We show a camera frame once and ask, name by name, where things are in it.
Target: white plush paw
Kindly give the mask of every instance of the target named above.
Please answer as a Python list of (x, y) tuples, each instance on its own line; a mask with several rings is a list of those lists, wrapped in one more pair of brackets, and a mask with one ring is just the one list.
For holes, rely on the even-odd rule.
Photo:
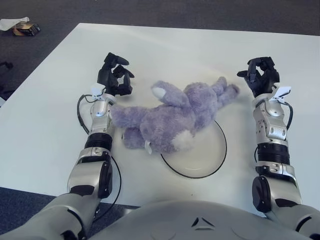
[(171, 143), (176, 151), (190, 150), (194, 145), (194, 137), (189, 130), (179, 132), (172, 140)]
[(166, 95), (166, 90), (161, 87), (153, 87), (151, 90), (153, 95), (155, 95), (158, 99), (162, 99), (164, 95)]

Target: plush bunny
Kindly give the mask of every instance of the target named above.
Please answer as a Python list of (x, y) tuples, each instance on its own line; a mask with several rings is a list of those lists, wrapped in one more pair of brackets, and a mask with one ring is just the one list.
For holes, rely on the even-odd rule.
[(218, 109), (239, 93), (237, 86), (227, 86), (224, 77), (212, 86), (202, 82), (189, 84), (184, 91), (164, 81), (158, 81), (151, 89), (164, 104), (154, 108), (111, 108), (114, 125), (126, 128), (123, 140), (127, 148), (161, 153), (191, 149), (196, 132), (211, 124)]

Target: plush toy ear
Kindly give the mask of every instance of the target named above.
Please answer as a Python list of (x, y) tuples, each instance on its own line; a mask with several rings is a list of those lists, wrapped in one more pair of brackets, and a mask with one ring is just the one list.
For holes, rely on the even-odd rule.
[(214, 90), (215, 94), (217, 96), (220, 96), (223, 94), (227, 88), (227, 80), (224, 76), (219, 77), (218, 81), (216, 81), (215, 84), (213, 84), (212, 89)]
[(190, 107), (187, 95), (168, 82), (158, 81), (151, 87), (151, 90), (153, 95), (164, 104), (179, 108)]

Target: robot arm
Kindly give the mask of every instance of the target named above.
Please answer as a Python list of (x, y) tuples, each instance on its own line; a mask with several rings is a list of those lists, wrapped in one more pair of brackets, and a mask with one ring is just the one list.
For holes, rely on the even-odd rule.
[[(272, 221), (306, 237), (320, 239), (320, 212), (302, 205), (295, 169), (290, 165), (287, 131), (293, 112), (284, 98), (291, 88), (280, 87), (271, 57), (252, 59), (248, 65), (248, 71), (237, 75), (246, 80), (255, 97), (252, 102), (258, 155), (255, 170), (259, 176), (252, 183), (253, 204)], [(262, 76), (256, 67), (263, 70)], [(287, 125), (281, 105), (290, 106)]]
[[(84, 149), (68, 179), (68, 193), (52, 200), (21, 227), (0, 236), (0, 239), (85, 240), (101, 199), (112, 191), (111, 147), (114, 126), (110, 106), (115, 95), (130, 94), (133, 74), (121, 65), (129, 62), (109, 53), (92, 90), (92, 126)], [(123, 84), (117, 78), (124, 76)]]

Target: floor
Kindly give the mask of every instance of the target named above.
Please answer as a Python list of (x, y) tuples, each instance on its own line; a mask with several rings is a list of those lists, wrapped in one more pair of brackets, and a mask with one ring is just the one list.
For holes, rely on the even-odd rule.
[[(34, 37), (0, 32), (0, 62), (14, 65), (10, 71), (0, 70), (4, 99), (78, 23), (320, 35), (319, 0), (10, 0), (0, 1), (0, 16), (27, 16), (41, 28)], [(0, 234), (25, 223), (52, 199), (0, 187)], [(102, 204), (102, 211), (108, 206)], [(122, 206), (115, 206), (92, 226), (90, 235), (123, 212)]]

